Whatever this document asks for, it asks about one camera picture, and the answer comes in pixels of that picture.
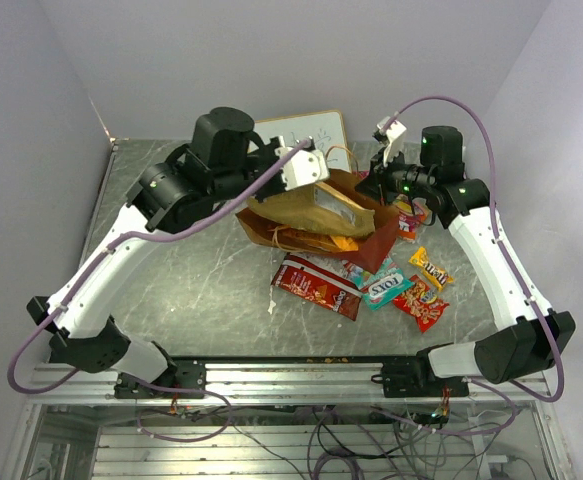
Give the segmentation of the red brown paper bag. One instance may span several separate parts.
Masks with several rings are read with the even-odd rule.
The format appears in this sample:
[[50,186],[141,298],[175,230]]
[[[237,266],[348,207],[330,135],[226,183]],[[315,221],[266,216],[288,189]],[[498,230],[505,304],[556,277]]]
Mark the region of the red brown paper bag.
[[236,217],[255,244],[347,260],[376,272],[399,237],[398,209],[356,190],[358,173],[332,168],[322,182],[247,200]]

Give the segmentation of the brown teal chips bag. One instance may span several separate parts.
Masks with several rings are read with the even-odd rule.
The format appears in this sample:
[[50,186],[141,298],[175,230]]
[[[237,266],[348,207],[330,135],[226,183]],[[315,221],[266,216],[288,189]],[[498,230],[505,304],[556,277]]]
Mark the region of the brown teal chips bag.
[[247,206],[265,219],[312,233],[365,237],[376,230],[372,209],[364,208],[325,182],[262,201],[249,198]]

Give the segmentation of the orange kettle chips bag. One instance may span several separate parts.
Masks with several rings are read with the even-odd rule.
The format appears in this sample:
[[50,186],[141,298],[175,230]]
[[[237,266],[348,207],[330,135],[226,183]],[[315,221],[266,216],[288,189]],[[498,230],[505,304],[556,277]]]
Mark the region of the orange kettle chips bag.
[[277,247],[282,246],[282,240],[294,241],[302,244],[304,248],[310,247],[329,253],[354,252],[360,247],[358,241],[352,237],[312,233],[294,229],[288,225],[276,226],[271,233],[271,241]]

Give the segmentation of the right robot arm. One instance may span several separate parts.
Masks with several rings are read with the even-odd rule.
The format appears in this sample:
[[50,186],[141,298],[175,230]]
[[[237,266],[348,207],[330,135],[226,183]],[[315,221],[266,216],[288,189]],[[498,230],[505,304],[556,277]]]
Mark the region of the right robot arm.
[[480,376],[500,384],[556,366],[575,321],[569,312],[556,311],[532,284],[485,182],[466,178],[460,131],[450,126],[424,128],[416,164],[404,160],[406,128],[400,122],[379,126],[374,136],[382,146],[357,192],[375,200],[400,195],[424,200],[469,259],[496,325],[495,333],[482,340],[430,348],[425,363],[411,373],[413,387],[430,396],[450,377]]

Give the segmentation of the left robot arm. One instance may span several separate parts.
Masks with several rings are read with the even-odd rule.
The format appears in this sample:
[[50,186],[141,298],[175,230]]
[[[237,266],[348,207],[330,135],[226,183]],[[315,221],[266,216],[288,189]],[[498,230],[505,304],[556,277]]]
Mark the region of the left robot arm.
[[52,360],[74,373],[113,369],[139,379],[153,397],[167,395],[174,361],[156,342],[117,326],[115,301],[160,247],[208,228],[249,197],[290,191],[286,167],[312,148],[310,140],[293,147],[281,137],[263,141],[254,120],[232,107],[200,116],[189,142],[140,175],[109,233],[67,285],[29,302],[39,329],[52,334]]

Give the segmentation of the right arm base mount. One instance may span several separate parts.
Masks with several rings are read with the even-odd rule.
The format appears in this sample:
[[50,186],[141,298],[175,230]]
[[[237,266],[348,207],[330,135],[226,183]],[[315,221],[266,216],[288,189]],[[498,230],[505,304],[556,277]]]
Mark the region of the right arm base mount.
[[380,385],[385,398],[467,397],[469,387],[461,377],[437,377],[426,357],[399,356],[382,364],[371,382]]

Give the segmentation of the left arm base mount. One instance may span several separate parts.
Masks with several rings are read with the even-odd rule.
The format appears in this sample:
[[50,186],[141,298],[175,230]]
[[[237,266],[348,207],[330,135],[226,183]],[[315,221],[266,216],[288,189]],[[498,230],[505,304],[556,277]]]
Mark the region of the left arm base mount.
[[187,393],[164,392],[143,386],[128,374],[120,374],[114,386],[116,399],[157,399],[168,398],[177,395],[185,399],[202,399],[202,391],[206,386],[206,368],[199,360],[176,358],[174,363],[158,377],[154,386],[186,389]]

